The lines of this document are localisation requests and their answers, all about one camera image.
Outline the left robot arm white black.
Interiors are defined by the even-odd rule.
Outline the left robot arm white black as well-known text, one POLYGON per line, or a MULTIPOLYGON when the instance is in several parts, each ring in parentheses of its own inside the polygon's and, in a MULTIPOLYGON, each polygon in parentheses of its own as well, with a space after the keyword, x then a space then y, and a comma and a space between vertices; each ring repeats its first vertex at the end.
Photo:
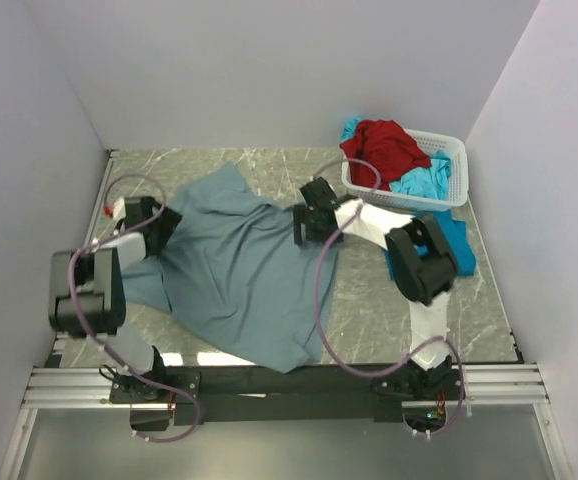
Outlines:
POLYGON ((151 196, 121 197, 104 207, 110 237, 51 257, 48 319, 57 333, 89 339, 115 362, 99 368, 118 390, 153 401, 165 392, 158 349, 127 319, 122 273, 164 250, 182 215, 151 196))

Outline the grey blue t shirt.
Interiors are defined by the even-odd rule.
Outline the grey blue t shirt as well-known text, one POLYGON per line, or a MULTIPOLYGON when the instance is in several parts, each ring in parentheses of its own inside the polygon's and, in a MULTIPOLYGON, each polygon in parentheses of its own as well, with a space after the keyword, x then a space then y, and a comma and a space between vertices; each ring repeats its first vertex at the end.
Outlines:
POLYGON ((281 373, 319 362, 338 250, 322 257, 318 243, 295 245, 291 210, 254 194, 230 163, 168 205, 182 220, 159 256, 124 271, 126 300, 281 373))

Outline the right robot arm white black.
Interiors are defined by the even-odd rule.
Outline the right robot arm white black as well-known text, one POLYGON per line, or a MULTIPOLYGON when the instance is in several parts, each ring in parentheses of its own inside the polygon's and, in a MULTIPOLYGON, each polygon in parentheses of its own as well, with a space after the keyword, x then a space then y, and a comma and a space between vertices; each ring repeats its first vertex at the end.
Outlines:
POLYGON ((341 369, 409 398, 433 395, 453 382, 452 361, 457 350, 447 340, 448 301, 458 276, 458 262, 431 214, 411 216, 370 205, 353 195, 337 196, 322 177, 300 189, 305 201, 293 207, 294 243, 323 245, 314 286, 320 284, 329 248, 343 235, 369 241, 387 252, 392 280, 407 299, 411 321, 409 353, 400 362, 378 371, 363 371, 344 363, 326 339, 318 294, 313 294, 315 325, 326 351, 341 369))

